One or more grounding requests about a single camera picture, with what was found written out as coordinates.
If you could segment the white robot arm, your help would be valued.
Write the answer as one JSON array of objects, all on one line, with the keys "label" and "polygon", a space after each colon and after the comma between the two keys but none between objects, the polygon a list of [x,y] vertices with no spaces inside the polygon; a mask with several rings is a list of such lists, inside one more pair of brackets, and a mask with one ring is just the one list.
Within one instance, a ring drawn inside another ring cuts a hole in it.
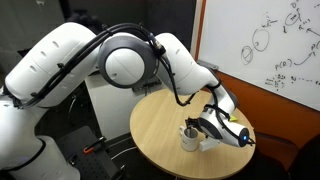
[{"label": "white robot arm", "polygon": [[99,34],[67,22],[42,38],[6,76],[0,101],[0,170],[20,180],[80,180],[56,142],[34,129],[88,76],[98,73],[107,84],[133,88],[158,78],[175,96],[192,98],[207,88],[212,96],[199,118],[187,122],[206,138],[235,147],[249,144],[246,127],[231,122],[236,97],[215,73],[196,63],[171,33],[153,35],[132,23]]}]

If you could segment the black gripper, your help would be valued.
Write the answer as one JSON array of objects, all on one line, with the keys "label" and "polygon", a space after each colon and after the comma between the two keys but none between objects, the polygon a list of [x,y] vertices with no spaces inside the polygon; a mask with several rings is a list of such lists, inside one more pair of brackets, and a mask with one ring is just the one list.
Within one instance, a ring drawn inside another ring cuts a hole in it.
[{"label": "black gripper", "polygon": [[199,123],[197,118],[190,118],[188,117],[185,120],[185,124],[187,128],[199,128]]}]

